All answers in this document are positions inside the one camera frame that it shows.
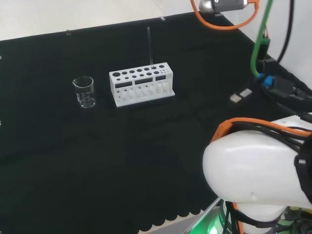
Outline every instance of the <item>orange cable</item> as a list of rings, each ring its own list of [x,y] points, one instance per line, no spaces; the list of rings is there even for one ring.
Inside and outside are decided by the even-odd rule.
[[[267,31],[266,38],[268,39],[269,38],[269,31],[268,31],[267,25],[265,25],[265,30]]]
[[[234,206],[234,209],[238,211],[237,204],[233,202],[233,206]],[[241,221],[238,222],[238,226],[239,226],[239,233],[244,234],[243,225]]]
[[[195,15],[198,18],[198,20],[204,24],[206,27],[212,28],[212,29],[216,29],[216,30],[234,30],[240,27],[243,27],[247,24],[249,24],[254,18],[255,16],[258,14],[259,11],[259,0],[248,0],[248,3],[254,3],[254,13],[253,15],[245,22],[238,24],[238,25],[234,25],[234,26],[217,26],[217,25],[213,25],[211,23],[208,23],[199,13],[199,11],[197,10],[196,4],[194,2],[194,0],[191,0],[191,4],[192,7],[194,9]]]
[[[251,123],[259,123],[259,124],[263,124],[263,125],[267,125],[279,130],[283,130],[292,134],[296,134],[299,136],[303,136],[303,137],[309,137],[312,135],[312,132],[306,132],[306,131],[302,131],[302,130],[297,130],[297,129],[293,129],[293,128],[288,128],[276,123],[271,123],[265,120],[261,120],[261,119],[256,119],[256,118],[244,118],[244,117],[240,117],[240,118],[231,118],[228,120],[230,123],[233,122],[251,122]]]

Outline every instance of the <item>table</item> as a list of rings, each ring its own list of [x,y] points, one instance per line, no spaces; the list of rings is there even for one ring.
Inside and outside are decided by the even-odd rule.
[[[223,17],[208,17],[228,25]],[[117,109],[110,71],[155,63],[174,72],[175,97]],[[285,117],[261,94],[230,108],[250,78],[253,44],[183,14],[0,43],[0,230],[147,231],[205,210],[216,195],[202,155],[231,117]],[[91,76],[97,104],[82,110],[72,80]]]

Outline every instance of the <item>blue connector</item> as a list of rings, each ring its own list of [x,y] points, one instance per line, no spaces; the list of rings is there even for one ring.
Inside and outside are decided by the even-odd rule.
[[[261,79],[263,76],[264,76],[264,74],[260,73],[258,79]],[[264,86],[267,86],[267,87],[273,86],[273,80],[274,80],[274,77],[273,77],[273,76],[268,76],[268,77],[263,81],[262,84],[263,84]]]

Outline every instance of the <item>white test tube rack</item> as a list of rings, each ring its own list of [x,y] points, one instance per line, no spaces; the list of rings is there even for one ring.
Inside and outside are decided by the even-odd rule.
[[[174,96],[173,72],[168,63],[110,72],[117,107]]]

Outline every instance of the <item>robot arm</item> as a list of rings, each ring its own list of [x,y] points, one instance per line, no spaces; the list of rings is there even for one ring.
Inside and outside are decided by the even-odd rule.
[[[297,116],[279,125],[312,129]],[[261,222],[278,218],[287,206],[312,209],[294,166],[298,153],[284,143],[256,131],[239,131],[212,142],[204,152],[203,171],[211,189],[223,200],[236,202],[239,211]],[[217,222],[218,233],[222,225]],[[270,228],[243,223],[248,234]]]

